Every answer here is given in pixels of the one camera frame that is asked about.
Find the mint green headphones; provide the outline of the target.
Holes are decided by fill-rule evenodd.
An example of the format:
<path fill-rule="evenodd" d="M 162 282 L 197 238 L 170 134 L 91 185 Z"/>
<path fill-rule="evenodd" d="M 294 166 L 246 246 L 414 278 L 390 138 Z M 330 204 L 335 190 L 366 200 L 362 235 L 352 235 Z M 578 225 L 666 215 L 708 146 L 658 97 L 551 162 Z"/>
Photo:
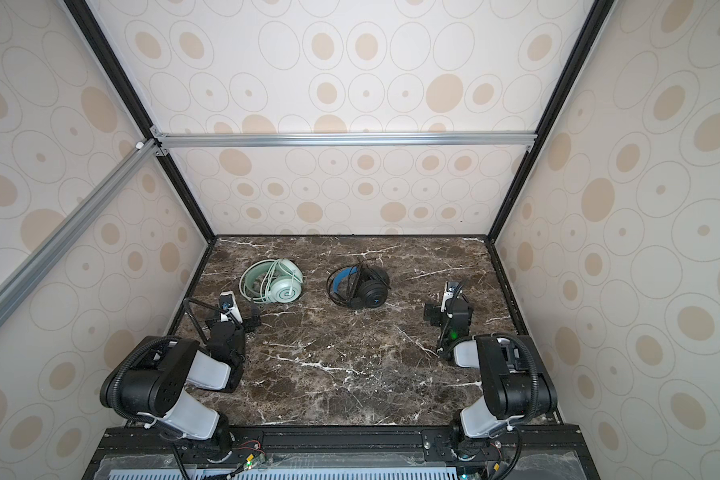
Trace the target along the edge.
<path fill-rule="evenodd" d="M 255 304 L 286 304 L 299 299 L 303 282 L 301 270 L 291 260 L 265 259 L 245 270 L 238 288 Z"/>

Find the black blue headphones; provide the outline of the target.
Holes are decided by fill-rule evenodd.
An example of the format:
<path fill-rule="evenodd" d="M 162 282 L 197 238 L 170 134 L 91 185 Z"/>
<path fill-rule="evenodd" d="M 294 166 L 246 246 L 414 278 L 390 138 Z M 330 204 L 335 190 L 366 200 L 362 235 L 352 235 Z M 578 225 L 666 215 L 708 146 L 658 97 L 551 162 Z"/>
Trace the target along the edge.
<path fill-rule="evenodd" d="M 326 293 L 336 305 L 351 309 L 376 309 L 391 291 L 388 273 L 381 267 L 359 261 L 340 267 L 326 279 Z"/>

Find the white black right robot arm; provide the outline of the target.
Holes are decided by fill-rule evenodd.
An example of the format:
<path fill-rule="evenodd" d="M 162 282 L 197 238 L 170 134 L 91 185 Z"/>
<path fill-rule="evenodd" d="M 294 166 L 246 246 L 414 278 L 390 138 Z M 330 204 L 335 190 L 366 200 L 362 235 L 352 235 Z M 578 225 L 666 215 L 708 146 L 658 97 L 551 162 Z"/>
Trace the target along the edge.
<path fill-rule="evenodd" d="M 482 441 L 501 455 L 499 437 L 557 408 L 557 393 L 527 335 L 470 333 L 474 308 L 461 282 L 448 281 L 441 301 L 424 306 L 424 318 L 439 329 L 435 354 L 457 367 L 477 370 L 481 396 L 460 410 L 444 439 L 426 435 L 425 449 L 461 461 L 478 456 Z"/>

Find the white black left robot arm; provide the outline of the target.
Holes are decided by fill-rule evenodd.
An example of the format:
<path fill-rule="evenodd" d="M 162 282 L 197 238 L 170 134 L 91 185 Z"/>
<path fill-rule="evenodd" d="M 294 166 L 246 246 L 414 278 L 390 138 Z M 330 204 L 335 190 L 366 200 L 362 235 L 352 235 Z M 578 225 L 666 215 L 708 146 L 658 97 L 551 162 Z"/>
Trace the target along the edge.
<path fill-rule="evenodd" d="M 227 416 L 186 391 L 232 393 L 246 363 L 246 335 L 261 325 L 260 308 L 250 305 L 242 316 L 232 292 L 217 305 L 195 298 L 182 302 L 196 328 L 197 340 L 178 336 L 147 336 L 104 380 L 102 406 L 146 428 L 156 427 L 175 446 L 197 449 L 212 463 L 232 453 L 234 437 Z"/>

